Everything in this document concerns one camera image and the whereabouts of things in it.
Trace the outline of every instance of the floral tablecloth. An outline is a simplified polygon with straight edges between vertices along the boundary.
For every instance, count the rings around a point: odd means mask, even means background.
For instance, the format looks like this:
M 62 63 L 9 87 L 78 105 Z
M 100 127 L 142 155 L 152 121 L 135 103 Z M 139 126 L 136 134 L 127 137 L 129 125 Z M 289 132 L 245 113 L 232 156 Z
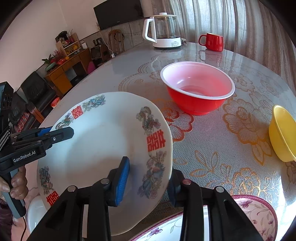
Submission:
M 221 69 L 233 79 L 235 93 L 205 116 L 184 113 L 171 100 L 160 78 L 164 66 L 178 61 L 203 62 Z M 176 50 L 157 50 L 143 44 L 90 74 L 61 100 L 42 126 L 54 125 L 80 101 L 110 91 L 127 91 L 154 102 L 172 132 L 173 167 L 200 186 L 221 185 L 231 195 L 265 199 L 276 211 L 276 240 L 281 239 L 296 215 L 296 163 L 279 160 L 269 140 L 268 126 L 274 104 L 285 107 L 296 119 L 296 98 L 277 74 L 227 50 L 217 53 L 195 43 Z M 27 173 L 36 175 L 36 164 L 27 169 Z M 29 182 L 29 188 L 36 186 Z M 150 225 L 179 210 L 164 195 L 140 224 Z

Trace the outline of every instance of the human hand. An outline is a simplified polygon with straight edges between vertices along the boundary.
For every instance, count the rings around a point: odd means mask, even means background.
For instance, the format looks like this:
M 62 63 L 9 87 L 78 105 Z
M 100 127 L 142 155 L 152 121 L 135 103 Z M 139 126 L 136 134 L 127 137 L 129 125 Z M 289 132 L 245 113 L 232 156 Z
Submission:
M 5 201 L 1 192 L 10 192 L 10 196 L 15 199 L 24 199 L 29 190 L 27 188 L 26 168 L 19 167 L 18 173 L 11 179 L 13 188 L 10 190 L 6 181 L 0 177 L 0 198 Z

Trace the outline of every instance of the curtain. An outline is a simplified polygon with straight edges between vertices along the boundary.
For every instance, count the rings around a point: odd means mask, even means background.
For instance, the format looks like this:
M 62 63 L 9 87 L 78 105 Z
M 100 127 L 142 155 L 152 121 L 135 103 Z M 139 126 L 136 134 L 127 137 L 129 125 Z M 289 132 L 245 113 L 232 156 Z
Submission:
M 198 42 L 222 35 L 224 48 L 280 75 L 296 95 L 296 49 L 277 18 L 258 0 L 152 0 L 153 14 L 177 15 L 180 35 Z

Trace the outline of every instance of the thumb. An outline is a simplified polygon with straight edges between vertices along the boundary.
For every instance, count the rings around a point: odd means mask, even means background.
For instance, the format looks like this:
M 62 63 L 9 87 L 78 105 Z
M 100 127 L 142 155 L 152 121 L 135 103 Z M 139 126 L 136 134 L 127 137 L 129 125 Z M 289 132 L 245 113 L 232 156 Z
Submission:
M 3 180 L 2 177 L 0 177 L 0 191 L 10 192 L 9 185 Z

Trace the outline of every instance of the white kettle base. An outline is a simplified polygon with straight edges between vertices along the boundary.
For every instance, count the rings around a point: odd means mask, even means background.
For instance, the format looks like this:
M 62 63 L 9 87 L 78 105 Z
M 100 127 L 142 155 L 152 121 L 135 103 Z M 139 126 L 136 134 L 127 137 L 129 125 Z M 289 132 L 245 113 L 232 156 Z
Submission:
M 153 43 L 153 47 L 161 49 L 174 49 L 181 46 L 181 38 L 173 39 L 156 39 L 156 43 Z

